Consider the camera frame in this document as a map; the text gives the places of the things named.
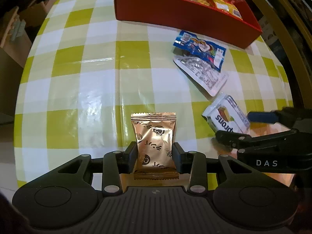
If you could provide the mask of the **white wafer pack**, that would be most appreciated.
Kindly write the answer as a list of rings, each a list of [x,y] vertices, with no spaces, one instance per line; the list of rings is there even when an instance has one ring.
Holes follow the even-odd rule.
[[[232,96],[221,93],[204,110],[202,116],[214,132],[219,130],[245,134],[250,122]]]

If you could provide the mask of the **gold foil snack packet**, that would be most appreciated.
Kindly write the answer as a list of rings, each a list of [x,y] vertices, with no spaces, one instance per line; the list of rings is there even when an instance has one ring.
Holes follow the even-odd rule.
[[[137,142],[136,180],[171,180],[179,174],[172,159],[176,113],[133,113]]]

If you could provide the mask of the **silver white foil pouch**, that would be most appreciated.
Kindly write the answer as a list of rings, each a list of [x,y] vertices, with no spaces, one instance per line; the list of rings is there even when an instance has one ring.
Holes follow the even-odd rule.
[[[226,72],[218,72],[198,57],[174,56],[174,63],[212,97],[218,94],[229,78]]]

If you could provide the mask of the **blue snack packet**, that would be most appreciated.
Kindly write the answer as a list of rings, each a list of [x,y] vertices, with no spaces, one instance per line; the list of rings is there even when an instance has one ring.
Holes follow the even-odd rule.
[[[212,41],[199,39],[195,34],[184,30],[180,31],[173,46],[199,57],[201,60],[210,64],[213,69],[221,72],[226,54],[225,47]]]

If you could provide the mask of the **red yellow snack bag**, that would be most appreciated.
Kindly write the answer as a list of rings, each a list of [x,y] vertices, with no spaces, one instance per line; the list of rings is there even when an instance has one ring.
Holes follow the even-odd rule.
[[[228,3],[224,0],[212,0],[212,2],[214,3],[214,7],[216,7],[218,10],[222,10],[223,12],[227,12],[230,15],[242,19],[239,10],[232,3]]]

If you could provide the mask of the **green checked tablecloth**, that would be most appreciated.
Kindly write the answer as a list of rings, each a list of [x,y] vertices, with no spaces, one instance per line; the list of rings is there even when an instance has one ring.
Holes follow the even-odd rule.
[[[124,150],[130,116],[174,112],[185,151],[227,153],[202,112],[210,96],[173,61],[179,30],[118,21],[113,0],[57,0],[28,55],[14,121],[18,186],[80,154]]]

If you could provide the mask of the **red cardboard box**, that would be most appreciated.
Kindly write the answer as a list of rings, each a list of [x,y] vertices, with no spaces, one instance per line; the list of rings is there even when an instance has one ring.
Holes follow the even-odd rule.
[[[245,49],[262,30],[245,0],[235,6],[241,18],[190,0],[114,0],[117,20],[178,28]]]

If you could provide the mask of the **cardboard box under counter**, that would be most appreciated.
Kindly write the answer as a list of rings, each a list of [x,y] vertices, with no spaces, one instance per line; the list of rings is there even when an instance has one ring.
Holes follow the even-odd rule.
[[[26,9],[19,12],[19,17],[25,21],[26,27],[39,27],[56,1],[58,0],[33,0]]]

